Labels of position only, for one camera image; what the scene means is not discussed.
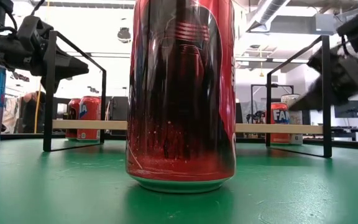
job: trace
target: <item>green table surface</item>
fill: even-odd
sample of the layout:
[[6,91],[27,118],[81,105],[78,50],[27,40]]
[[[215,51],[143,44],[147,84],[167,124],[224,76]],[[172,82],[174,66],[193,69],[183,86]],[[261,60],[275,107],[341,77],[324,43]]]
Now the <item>green table surface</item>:
[[236,175],[194,195],[143,189],[125,172],[124,150],[124,141],[50,153],[39,139],[3,141],[0,223],[358,224],[356,149],[323,159],[237,144]]

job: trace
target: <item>red can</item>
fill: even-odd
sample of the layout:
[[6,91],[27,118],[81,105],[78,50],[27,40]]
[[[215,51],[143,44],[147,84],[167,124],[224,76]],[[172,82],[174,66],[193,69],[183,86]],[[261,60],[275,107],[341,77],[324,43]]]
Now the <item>red can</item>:
[[137,0],[127,172],[148,189],[205,192],[234,175],[230,0]]
[[[286,103],[272,103],[272,124],[290,124],[290,114]],[[272,133],[270,143],[289,144],[290,134]]]
[[[80,113],[80,101],[81,99],[71,99],[68,103],[68,119],[77,120]],[[67,129],[66,138],[69,140],[77,140],[77,129]]]
[[[80,121],[96,121],[101,116],[101,98],[97,96],[84,96],[80,102]],[[98,129],[79,129],[77,130],[77,140],[79,141],[99,141],[100,130]]]

